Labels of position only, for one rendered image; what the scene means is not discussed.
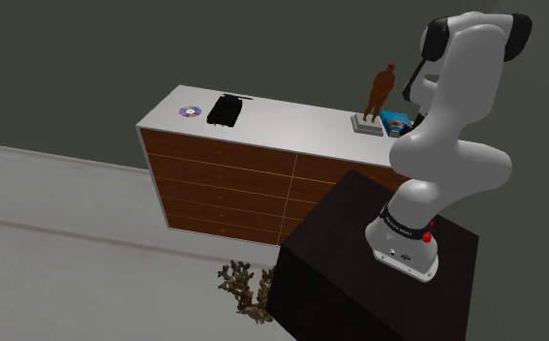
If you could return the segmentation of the blue box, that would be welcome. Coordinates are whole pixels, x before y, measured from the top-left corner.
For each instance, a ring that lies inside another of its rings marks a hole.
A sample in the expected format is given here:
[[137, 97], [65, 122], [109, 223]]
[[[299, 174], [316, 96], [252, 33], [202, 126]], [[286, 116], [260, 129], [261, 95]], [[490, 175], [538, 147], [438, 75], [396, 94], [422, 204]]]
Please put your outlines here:
[[412, 124], [410, 119], [401, 112], [381, 110], [379, 118], [387, 135], [391, 138], [399, 138], [402, 129]]

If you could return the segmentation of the brown human figure statue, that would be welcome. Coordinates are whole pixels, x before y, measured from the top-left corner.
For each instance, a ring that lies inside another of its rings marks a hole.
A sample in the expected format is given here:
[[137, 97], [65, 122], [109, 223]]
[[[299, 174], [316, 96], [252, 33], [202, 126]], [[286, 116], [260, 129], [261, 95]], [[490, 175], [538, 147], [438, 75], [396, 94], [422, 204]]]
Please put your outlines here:
[[379, 119], [381, 107], [394, 87], [395, 64], [390, 62], [386, 68], [376, 75], [369, 95], [369, 101], [362, 115], [355, 114], [351, 118], [353, 130], [356, 133], [381, 137], [383, 126]]

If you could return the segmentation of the dark robot stand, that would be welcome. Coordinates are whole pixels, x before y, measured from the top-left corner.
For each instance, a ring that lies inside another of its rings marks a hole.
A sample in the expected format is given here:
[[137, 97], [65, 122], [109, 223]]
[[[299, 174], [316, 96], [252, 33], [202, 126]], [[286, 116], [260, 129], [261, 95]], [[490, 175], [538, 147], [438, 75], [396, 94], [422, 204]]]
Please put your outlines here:
[[350, 170], [282, 243], [266, 310], [296, 341], [466, 341], [477, 235], [436, 216], [440, 267], [422, 283], [367, 243], [391, 196]]

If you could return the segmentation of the brown chest of drawers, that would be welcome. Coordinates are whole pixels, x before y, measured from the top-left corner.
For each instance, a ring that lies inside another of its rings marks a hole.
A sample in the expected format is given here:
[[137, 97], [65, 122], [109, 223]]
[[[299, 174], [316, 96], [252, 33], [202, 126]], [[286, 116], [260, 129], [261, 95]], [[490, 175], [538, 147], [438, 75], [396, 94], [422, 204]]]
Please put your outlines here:
[[172, 229], [279, 245], [347, 171], [390, 190], [406, 180], [389, 165], [394, 140], [356, 133], [350, 111], [242, 95], [233, 127], [208, 124], [223, 94], [179, 85], [137, 124]]

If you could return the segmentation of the black flat device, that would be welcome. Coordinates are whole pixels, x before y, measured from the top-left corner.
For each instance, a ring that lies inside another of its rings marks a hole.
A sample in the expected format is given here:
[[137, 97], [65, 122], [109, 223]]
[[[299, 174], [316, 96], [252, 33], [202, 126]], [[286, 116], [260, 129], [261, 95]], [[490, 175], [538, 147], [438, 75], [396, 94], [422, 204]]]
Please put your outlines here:
[[221, 95], [207, 115], [206, 122], [233, 127], [242, 110], [244, 100], [249, 100], [249, 97], [232, 94]]

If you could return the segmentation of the brown branching coral decoration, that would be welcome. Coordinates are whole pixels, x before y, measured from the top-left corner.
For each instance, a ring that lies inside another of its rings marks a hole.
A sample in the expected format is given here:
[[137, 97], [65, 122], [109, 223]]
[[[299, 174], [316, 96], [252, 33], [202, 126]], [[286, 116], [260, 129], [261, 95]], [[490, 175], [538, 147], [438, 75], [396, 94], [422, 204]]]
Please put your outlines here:
[[218, 288], [234, 296], [234, 299], [237, 301], [237, 314], [251, 318], [258, 325], [272, 323], [274, 319], [266, 311], [266, 305], [275, 268], [272, 267], [261, 271], [256, 303], [253, 302], [254, 292], [249, 285], [255, 273], [250, 272], [250, 268], [251, 265], [249, 263], [236, 262], [234, 260], [231, 260], [229, 264], [224, 264], [222, 269], [217, 272], [218, 277], [223, 279]]

